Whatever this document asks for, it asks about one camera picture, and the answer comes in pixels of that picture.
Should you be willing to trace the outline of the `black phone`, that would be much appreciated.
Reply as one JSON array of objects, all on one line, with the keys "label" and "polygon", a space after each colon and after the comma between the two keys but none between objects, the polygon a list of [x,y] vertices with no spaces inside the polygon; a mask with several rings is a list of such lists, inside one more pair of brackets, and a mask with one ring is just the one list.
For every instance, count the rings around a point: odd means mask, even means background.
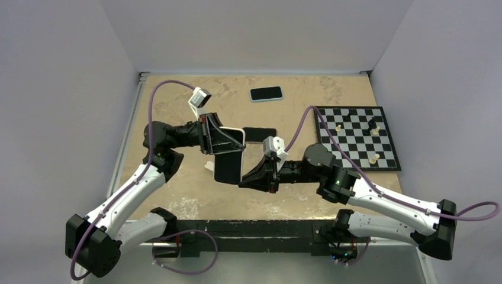
[{"label": "black phone", "polygon": [[218,154],[214,157],[214,180],[238,185],[242,180],[243,153],[241,151]]}]

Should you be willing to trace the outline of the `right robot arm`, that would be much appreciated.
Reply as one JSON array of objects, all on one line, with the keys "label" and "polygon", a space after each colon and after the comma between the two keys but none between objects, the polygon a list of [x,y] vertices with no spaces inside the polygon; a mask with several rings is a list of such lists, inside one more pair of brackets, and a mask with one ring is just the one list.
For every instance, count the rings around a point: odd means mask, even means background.
[{"label": "right robot arm", "polygon": [[451,260],[456,233],[456,205],[443,199],[421,201],[394,192],[336,164],[335,156],[321,144],[308,146],[300,161],[287,161],[277,150],[266,150],[262,160],[242,177],[240,188],[275,193],[282,183],[318,183],[324,200],[370,209],[368,215],[340,210],[332,228],[324,232],[330,241],[377,237],[416,246],[422,253]]}]

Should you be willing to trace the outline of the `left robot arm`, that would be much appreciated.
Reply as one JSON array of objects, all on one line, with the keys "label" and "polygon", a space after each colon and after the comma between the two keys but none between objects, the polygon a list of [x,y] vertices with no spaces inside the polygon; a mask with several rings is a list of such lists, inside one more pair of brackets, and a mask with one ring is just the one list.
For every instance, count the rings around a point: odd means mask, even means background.
[{"label": "left robot arm", "polygon": [[215,113],[177,126],[149,121],[143,141],[147,154],[129,180],[97,208],[84,216],[73,215],[66,223],[65,253],[71,260],[72,280],[107,275],[124,252],[145,241],[179,240],[177,218],[163,208],[135,222],[128,219],[177,173],[184,159],[179,148],[199,147],[219,162],[226,157],[241,159],[245,138],[243,129],[223,126]]}]

